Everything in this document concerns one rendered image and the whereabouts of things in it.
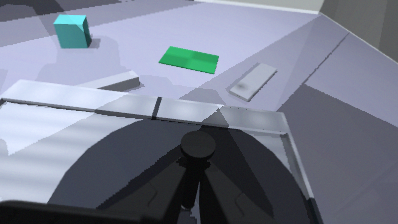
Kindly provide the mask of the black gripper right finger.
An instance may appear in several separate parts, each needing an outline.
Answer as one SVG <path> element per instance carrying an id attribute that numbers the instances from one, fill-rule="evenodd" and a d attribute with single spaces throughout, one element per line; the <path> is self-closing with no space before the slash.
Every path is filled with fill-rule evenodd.
<path id="1" fill-rule="evenodd" d="M 200 175 L 201 224 L 279 224 L 253 203 L 211 160 Z"/>

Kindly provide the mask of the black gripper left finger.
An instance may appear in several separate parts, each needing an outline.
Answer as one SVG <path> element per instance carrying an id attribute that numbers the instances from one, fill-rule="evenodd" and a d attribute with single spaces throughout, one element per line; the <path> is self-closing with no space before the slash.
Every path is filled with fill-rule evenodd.
<path id="1" fill-rule="evenodd" d="M 187 158 L 179 157 L 134 193 L 106 209 L 0 201 L 0 224 L 177 224 Z"/>

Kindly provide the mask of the teal block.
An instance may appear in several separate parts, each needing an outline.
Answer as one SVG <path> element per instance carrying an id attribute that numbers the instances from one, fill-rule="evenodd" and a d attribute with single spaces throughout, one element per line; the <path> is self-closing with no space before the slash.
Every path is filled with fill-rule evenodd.
<path id="1" fill-rule="evenodd" d="M 61 49 L 88 48 L 91 37 L 83 15 L 59 15 L 54 22 Z"/>

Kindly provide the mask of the grey round disc with center hole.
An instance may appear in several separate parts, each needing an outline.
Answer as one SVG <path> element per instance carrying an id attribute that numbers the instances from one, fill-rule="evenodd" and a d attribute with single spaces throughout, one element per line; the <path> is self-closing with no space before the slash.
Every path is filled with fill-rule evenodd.
<path id="1" fill-rule="evenodd" d="M 181 139 L 191 131 L 203 131 L 214 139 L 209 160 L 275 221 L 315 224 L 293 174 L 253 136 L 240 129 L 151 118 L 96 142 L 65 171 L 47 204 L 103 210 L 112 206 L 185 157 Z"/>

